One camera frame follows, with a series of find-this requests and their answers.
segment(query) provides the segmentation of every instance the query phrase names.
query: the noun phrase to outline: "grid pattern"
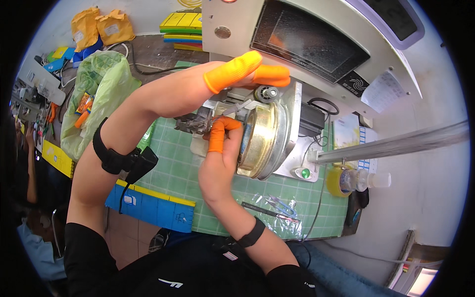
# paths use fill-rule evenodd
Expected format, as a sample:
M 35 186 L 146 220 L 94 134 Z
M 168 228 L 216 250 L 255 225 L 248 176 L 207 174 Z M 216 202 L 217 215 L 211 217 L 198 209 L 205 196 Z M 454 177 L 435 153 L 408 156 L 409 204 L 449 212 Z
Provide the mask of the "grid pattern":
M 159 118 L 150 142 L 150 148 L 157 154 L 157 166 L 143 176 L 136 184 L 157 192 L 196 202 L 192 230 L 227 236 L 228 233 L 218 219 L 207 208 L 198 186 L 198 167 L 203 158 L 190 151 L 192 136 L 174 129 L 175 120 Z M 330 133 L 330 149 L 333 148 L 333 134 Z M 292 178 L 272 175 L 266 181 L 253 180 L 235 175 L 232 194 L 239 203 L 246 201 L 272 211 L 264 199 L 256 201 L 256 194 L 273 195 L 282 202 L 296 201 L 295 210 L 300 224 L 287 224 L 286 221 L 249 210 L 258 216 L 270 229 L 283 239 L 298 239 L 305 236 L 314 220 L 323 186 L 323 167 L 317 182 L 305 182 Z M 323 187 L 320 212 L 309 238 L 340 236 L 348 207 L 348 199 L 332 196 Z

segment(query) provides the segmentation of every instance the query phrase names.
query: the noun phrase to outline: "hand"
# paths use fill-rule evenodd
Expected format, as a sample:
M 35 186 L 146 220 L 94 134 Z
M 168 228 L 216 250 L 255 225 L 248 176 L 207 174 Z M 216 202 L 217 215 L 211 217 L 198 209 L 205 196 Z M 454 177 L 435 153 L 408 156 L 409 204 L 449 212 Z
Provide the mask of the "hand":
M 208 205 L 232 200 L 231 181 L 236 172 L 242 133 L 241 122 L 229 117 L 221 117 L 213 124 L 208 154 L 198 171 L 199 187 Z
M 152 117 L 177 117 L 195 111 L 228 86 L 258 83 L 286 86 L 290 83 L 287 68 L 261 63 L 262 56 L 250 51 L 227 63 L 213 61 L 196 65 L 142 86 L 136 91 L 137 98 L 140 98 L 140 106 L 152 112 Z
M 33 140 L 33 133 L 35 132 L 35 129 L 33 128 L 33 125 L 28 126 L 28 130 L 25 134 L 25 139 L 28 143 L 28 148 L 33 149 L 35 147 L 35 141 Z

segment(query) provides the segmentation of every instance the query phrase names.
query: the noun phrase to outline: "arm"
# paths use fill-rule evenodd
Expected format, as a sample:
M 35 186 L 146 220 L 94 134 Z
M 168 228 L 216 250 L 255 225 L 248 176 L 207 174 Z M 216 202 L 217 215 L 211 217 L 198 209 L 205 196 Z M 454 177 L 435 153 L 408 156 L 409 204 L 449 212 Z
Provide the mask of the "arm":
M 260 54 L 254 51 L 228 63 L 209 62 L 175 72 L 138 88 L 103 124 L 104 145 L 120 154 L 130 153 L 158 117 L 191 113 L 226 86 L 258 82 L 254 71 L 261 61 Z M 290 81 L 288 72 L 284 75 Z M 76 166 L 67 222 L 86 226 L 104 236 L 104 203 L 117 175 L 104 171 L 101 164 L 90 143 Z
M 225 129 L 229 130 L 226 140 Z M 199 186 L 207 206 L 236 240 L 248 234 L 256 224 L 256 219 L 231 196 L 231 180 L 236 172 L 242 134 L 240 122 L 230 118 L 216 121 L 211 130 L 210 149 L 199 169 Z M 286 264 L 299 266 L 285 242 L 267 228 L 257 242 L 245 250 L 265 274 Z
M 28 148 L 28 189 L 27 189 L 27 201 L 33 204 L 38 202 L 38 196 L 36 192 L 36 173 L 35 173 L 35 143 L 33 141 L 33 127 L 28 127 L 25 135 L 26 147 Z

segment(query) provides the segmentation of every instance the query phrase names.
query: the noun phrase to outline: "snack package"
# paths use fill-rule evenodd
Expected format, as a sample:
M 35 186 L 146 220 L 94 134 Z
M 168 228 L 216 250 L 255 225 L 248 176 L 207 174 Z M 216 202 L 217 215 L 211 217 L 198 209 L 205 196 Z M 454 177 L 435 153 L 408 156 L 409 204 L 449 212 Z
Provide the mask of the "snack package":
M 94 96 L 85 92 L 83 97 L 81 98 L 81 101 L 79 102 L 79 106 L 77 107 L 76 112 L 74 113 L 77 115 L 82 115 L 88 107 L 92 106 L 92 104 L 88 105 L 88 103 L 93 102 L 93 101 L 94 101 Z

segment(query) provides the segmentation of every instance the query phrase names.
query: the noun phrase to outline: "black shirt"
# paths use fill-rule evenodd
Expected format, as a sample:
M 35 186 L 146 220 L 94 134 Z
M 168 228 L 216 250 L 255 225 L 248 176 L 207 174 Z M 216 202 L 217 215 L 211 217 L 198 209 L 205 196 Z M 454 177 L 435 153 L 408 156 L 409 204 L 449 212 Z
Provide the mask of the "black shirt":
M 102 236 L 66 225 L 65 269 L 75 296 L 315 296 L 304 268 L 283 265 L 264 275 L 249 258 L 231 261 L 205 235 L 141 257 L 118 271 Z

